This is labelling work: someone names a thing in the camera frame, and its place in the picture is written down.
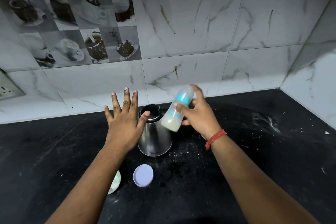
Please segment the electrical outlet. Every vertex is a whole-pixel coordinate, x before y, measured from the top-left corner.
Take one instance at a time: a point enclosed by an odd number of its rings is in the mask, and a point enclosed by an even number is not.
[[[0,69],[0,100],[22,95],[22,90]]]

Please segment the feeding bottle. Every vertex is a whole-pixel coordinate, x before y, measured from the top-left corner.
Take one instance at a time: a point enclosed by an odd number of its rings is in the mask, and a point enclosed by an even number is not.
[[[171,131],[178,131],[182,123],[183,115],[176,111],[176,109],[173,107],[173,104],[178,103],[188,107],[193,96],[194,90],[190,86],[180,89],[174,101],[171,103],[168,111],[162,117],[161,125]]]

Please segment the kettle lid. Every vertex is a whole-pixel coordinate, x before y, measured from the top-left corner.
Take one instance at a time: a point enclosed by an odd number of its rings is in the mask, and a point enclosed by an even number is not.
[[[162,114],[160,111],[160,106],[152,104],[152,105],[145,105],[144,107],[141,108],[138,117],[145,112],[145,111],[150,111],[150,115],[148,117],[147,123],[154,123],[157,122],[162,118]]]

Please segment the electric kettle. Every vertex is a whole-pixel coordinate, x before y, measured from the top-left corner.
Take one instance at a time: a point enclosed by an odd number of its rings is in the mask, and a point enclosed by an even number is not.
[[[150,157],[165,154],[172,145],[170,130],[161,125],[166,111],[158,105],[145,105],[138,113],[138,120],[145,111],[150,111],[145,129],[138,142],[140,151]]]

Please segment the purple lid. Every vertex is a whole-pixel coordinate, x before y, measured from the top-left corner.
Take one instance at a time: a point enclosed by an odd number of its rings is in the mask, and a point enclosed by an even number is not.
[[[140,165],[133,173],[133,181],[139,187],[148,186],[153,180],[153,169],[147,164]]]

